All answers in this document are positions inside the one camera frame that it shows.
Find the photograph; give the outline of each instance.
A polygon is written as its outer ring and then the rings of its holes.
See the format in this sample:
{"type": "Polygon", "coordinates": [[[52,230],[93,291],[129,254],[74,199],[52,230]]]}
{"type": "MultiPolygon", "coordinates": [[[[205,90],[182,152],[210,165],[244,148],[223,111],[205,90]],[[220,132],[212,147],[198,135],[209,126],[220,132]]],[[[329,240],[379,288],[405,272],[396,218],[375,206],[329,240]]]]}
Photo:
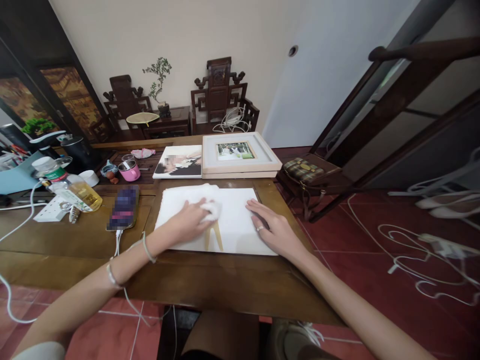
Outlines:
{"type": "Polygon", "coordinates": [[[201,178],[202,146],[167,146],[153,174],[154,179],[201,178]]]}
{"type": "Polygon", "coordinates": [[[255,159],[248,141],[219,143],[216,145],[218,160],[247,160],[255,159]]]}

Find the smartphone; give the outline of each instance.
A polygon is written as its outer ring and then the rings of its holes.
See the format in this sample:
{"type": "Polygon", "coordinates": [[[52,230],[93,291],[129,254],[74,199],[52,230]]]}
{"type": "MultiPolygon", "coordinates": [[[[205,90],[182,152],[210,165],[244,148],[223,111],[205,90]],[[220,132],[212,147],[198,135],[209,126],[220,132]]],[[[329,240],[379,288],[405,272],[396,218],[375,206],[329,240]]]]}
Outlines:
{"type": "Polygon", "coordinates": [[[118,191],[110,219],[106,225],[107,231],[117,231],[133,228],[139,213],[140,188],[129,185],[118,191]]]}

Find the carved wooden chair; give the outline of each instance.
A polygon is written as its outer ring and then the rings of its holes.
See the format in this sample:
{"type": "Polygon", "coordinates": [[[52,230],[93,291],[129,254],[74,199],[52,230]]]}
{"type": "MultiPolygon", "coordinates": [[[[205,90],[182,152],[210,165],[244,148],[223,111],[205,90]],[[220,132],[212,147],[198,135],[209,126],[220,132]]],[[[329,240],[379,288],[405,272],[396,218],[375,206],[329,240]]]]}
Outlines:
{"type": "Polygon", "coordinates": [[[237,76],[236,72],[230,72],[231,64],[231,57],[209,60],[206,62],[208,76],[204,76],[202,81],[198,77],[195,79],[198,90],[191,91],[193,135],[212,134],[212,128],[216,125],[212,120],[221,121],[227,114],[227,109],[234,107],[244,108],[243,120],[251,124],[250,128],[243,123],[239,126],[246,131],[255,131],[260,111],[245,97],[248,84],[240,83],[245,73],[242,71],[237,76]],[[207,123],[197,124],[197,110],[206,112],[207,123]]]}
{"type": "Polygon", "coordinates": [[[116,129],[112,125],[110,114],[103,116],[100,120],[91,124],[89,129],[99,143],[105,143],[116,132],[116,129]]]}
{"type": "MultiPolygon", "coordinates": [[[[112,91],[105,91],[103,96],[108,100],[105,101],[104,104],[110,118],[115,124],[118,123],[118,120],[126,119],[133,114],[153,112],[150,98],[148,96],[142,96],[144,91],[143,87],[139,86],[138,89],[132,87],[132,78],[130,75],[111,77],[110,84],[112,91]]],[[[130,130],[136,130],[132,128],[132,124],[127,122],[127,125],[130,130]]]]}

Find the pink cup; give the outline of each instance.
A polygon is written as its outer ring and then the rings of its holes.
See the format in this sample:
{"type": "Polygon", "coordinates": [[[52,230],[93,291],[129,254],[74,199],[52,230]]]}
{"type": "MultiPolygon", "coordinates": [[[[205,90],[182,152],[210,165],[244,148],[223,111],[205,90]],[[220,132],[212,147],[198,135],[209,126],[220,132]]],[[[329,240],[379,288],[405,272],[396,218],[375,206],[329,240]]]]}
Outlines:
{"type": "Polygon", "coordinates": [[[140,170],[137,162],[135,160],[128,160],[124,161],[120,165],[118,165],[118,170],[120,170],[120,174],[123,178],[128,181],[132,182],[137,180],[140,177],[140,170]]]}

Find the high heel shoe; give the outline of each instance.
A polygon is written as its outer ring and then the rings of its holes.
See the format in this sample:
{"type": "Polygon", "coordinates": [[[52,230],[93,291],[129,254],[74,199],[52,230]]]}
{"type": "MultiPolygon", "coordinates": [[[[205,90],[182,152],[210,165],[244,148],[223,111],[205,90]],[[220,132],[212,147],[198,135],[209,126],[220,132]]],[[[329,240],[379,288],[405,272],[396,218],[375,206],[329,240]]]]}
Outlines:
{"type": "Polygon", "coordinates": [[[475,199],[480,199],[480,191],[467,190],[427,197],[418,201],[415,205],[420,209],[433,209],[475,199]]]}
{"type": "Polygon", "coordinates": [[[430,215],[441,219],[463,219],[480,213],[480,198],[441,206],[430,211],[430,215]]]}

